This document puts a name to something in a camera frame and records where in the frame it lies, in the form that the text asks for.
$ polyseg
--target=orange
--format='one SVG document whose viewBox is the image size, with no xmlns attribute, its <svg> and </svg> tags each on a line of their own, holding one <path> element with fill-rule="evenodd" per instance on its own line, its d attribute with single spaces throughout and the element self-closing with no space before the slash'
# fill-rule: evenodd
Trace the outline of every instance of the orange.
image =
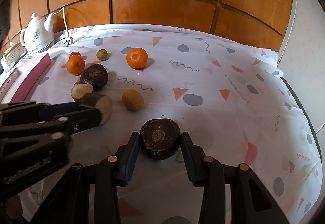
<svg viewBox="0 0 325 224">
<path fill-rule="evenodd" d="M 143 68 L 147 61 L 148 54 L 142 48 L 133 48 L 126 54 L 127 64 L 134 69 Z"/>
<path fill-rule="evenodd" d="M 85 61 L 80 55 L 74 55 L 67 61 L 67 70 L 70 74 L 79 75 L 85 68 Z"/>
</svg>

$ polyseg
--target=beet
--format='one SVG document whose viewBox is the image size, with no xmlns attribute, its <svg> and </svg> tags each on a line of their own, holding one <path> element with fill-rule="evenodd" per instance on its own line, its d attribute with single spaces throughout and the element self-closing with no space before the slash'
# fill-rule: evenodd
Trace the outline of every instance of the beet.
<svg viewBox="0 0 325 224">
<path fill-rule="evenodd" d="M 92 84 L 94 90 L 102 89 L 108 81 L 108 73 L 101 64 L 89 66 L 80 77 L 80 84 Z"/>
<path fill-rule="evenodd" d="M 154 160 L 173 156 L 179 143 L 179 126 L 170 119 L 149 120 L 140 130 L 140 146 Z"/>
</svg>

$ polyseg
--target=white tablecloth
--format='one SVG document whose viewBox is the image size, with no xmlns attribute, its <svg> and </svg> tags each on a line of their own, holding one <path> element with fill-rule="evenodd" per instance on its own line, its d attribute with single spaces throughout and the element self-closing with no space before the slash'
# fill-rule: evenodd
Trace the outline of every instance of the white tablecloth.
<svg viewBox="0 0 325 224">
<path fill-rule="evenodd" d="M 105 125 L 73 135 L 69 166 L 98 163 L 147 120 L 170 118 L 207 155 L 232 166 L 249 164 L 291 223 L 314 204 L 322 182 L 320 156 L 306 117 L 280 79 L 277 52 L 157 25 L 98 25 L 69 32 L 74 44 L 64 48 L 61 40 L 47 51 L 51 67 L 28 99 L 72 101 L 69 93 L 78 77 L 69 74 L 65 64 L 73 51 L 82 54 L 86 66 L 101 63 L 107 68 L 109 82 L 99 93 L 113 99 L 112 117 Z M 134 47 L 148 53 L 142 70 L 126 63 L 126 53 Z M 103 62 L 96 58 L 101 48 L 109 53 Z M 142 110 L 124 107 L 121 98 L 127 89 L 141 93 Z M 182 161 L 180 151 L 160 162 L 140 152 L 131 182 L 118 188 L 122 223 L 198 222 L 203 189 L 192 186 Z M 27 219 L 67 168 L 21 193 Z"/>
</svg>

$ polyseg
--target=white wall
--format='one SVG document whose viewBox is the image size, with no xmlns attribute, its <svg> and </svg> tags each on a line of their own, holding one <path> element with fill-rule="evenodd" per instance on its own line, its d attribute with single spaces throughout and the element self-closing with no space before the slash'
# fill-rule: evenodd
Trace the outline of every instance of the white wall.
<svg viewBox="0 0 325 224">
<path fill-rule="evenodd" d="M 318 131 L 325 123 L 325 13 L 317 0 L 297 0 L 292 31 L 278 68 Z M 325 127 L 317 138 L 325 171 Z M 308 222 L 324 195 L 325 177 L 320 199 L 300 223 Z"/>
</svg>

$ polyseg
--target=tomato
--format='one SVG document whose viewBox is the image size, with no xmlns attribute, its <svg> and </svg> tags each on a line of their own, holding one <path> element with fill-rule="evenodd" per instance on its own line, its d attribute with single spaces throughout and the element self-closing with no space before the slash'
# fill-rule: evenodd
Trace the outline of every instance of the tomato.
<svg viewBox="0 0 325 224">
<path fill-rule="evenodd" d="M 72 53 L 69 55 L 69 58 L 70 58 L 71 56 L 73 56 L 73 55 L 80 55 L 80 56 L 81 56 L 81 54 L 80 54 L 79 52 L 72 52 Z"/>
</svg>

